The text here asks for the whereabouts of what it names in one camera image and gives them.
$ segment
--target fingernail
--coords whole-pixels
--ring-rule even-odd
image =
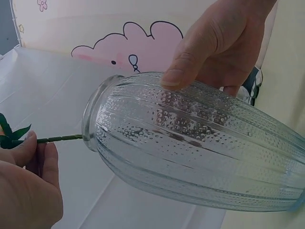
[[[27,136],[25,137],[25,140],[29,139],[30,137],[32,137],[34,135],[34,131],[30,130],[27,134]]]
[[[160,84],[164,86],[178,86],[184,78],[184,71],[179,69],[172,69],[165,73],[161,79]]]

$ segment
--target green plant stem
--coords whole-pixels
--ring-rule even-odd
[[[47,143],[47,142],[59,142],[59,141],[68,141],[68,140],[76,140],[82,139],[82,135],[69,135],[69,136],[62,136],[62,137],[50,137],[50,138],[41,138],[37,139],[37,143]],[[15,140],[12,141],[14,147],[20,145],[24,140]]]

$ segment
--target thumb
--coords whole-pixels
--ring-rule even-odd
[[[15,164],[20,167],[24,167],[33,158],[37,147],[37,137],[35,132],[30,131],[26,137],[26,140],[10,150],[12,157],[15,160]]]
[[[202,15],[182,39],[171,66],[161,79],[163,87],[181,89],[191,84],[205,60],[215,52],[217,37],[209,21]]]

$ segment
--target flower drawing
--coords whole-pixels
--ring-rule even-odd
[[[47,0],[37,0],[37,4],[39,5],[39,9],[41,12],[48,8]]]

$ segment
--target ribbed glass surface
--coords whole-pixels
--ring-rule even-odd
[[[98,150],[116,175],[196,205],[265,212],[295,204],[305,188],[304,138],[202,83],[165,90],[161,75],[112,82],[96,104]]]

